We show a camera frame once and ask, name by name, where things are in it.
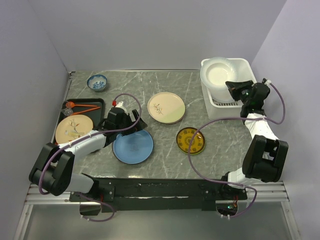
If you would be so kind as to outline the white fluted deep plate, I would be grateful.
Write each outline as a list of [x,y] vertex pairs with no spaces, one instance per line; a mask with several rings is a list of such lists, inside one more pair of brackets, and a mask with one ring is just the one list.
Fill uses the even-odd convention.
[[211,98],[217,102],[220,102],[220,103],[235,102],[226,85],[216,86],[216,87],[207,87],[207,89],[211,94]]

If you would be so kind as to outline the white smooth deep plate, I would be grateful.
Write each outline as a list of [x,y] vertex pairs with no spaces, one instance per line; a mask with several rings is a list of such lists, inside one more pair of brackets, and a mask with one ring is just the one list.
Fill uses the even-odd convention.
[[222,91],[226,82],[238,80],[238,71],[228,58],[213,57],[201,62],[200,78],[207,88]]

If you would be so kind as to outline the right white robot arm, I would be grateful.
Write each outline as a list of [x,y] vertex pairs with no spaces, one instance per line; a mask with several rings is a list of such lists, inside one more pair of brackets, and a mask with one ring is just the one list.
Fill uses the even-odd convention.
[[235,101],[241,101],[240,118],[249,130],[252,141],[243,159],[242,166],[227,172],[221,179],[219,195],[224,199],[234,198],[246,186],[255,183],[278,182],[284,168],[289,145],[273,133],[263,109],[265,99],[275,86],[264,78],[262,82],[227,81],[226,86]]

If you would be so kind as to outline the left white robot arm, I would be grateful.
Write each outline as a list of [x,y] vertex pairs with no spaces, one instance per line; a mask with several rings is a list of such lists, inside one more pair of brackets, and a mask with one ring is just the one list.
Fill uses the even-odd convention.
[[141,111],[134,109],[127,113],[120,107],[112,107],[107,117],[84,136],[60,145],[47,143],[29,174],[29,180],[38,186],[42,195],[79,192],[86,200],[93,201],[101,194],[99,181],[84,173],[73,173],[75,161],[107,147],[119,135],[132,135],[147,126],[141,119]]

